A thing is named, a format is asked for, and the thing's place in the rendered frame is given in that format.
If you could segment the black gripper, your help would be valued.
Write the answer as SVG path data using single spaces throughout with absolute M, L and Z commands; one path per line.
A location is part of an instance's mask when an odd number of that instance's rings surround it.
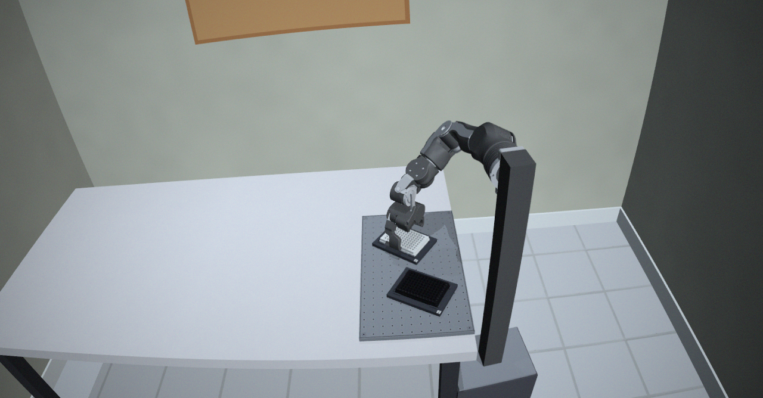
M 420 225 L 421 227 L 423 227 L 424 224 L 423 215 L 425 212 L 425 205 L 415 201 L 415 191 L 409 192 L 408 203 L 411 203 L 411 206 L 406 206 L 396 201 L 393 202 L 393 204 L 389 206 L 386 215 L 385 234 L 389 235 L 389 241 L 385 241 L 385 244 L 398 251 L 402 248 L 401 238 L 395 234 L 397 227 L 405 232 L 409 232 L 414 224 Z

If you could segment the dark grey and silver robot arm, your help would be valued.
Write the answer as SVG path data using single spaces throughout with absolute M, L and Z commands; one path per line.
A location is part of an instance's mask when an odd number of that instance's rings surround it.
M 415 191 L 416 199 L 416 194 L 422 188 L 432 185 L 434 176 L 446 167 L 454 154 L 460 151 L 468 152 L 476 161 L 484 165 L 484 170 L 498 195 L 501 152 L 516 150 L 525 150 L 525 148 L 517 147 L 517 140 L 512 132 L 493 123 L 484 123 L 477 127 L 459 121 L 455 123 L 446 121 L 428 138 L 420 151 L 421 156 L 408 163 L 406 174 L 400 181 L 393 184 L 390 199 L 410 206 L 409 192 Z

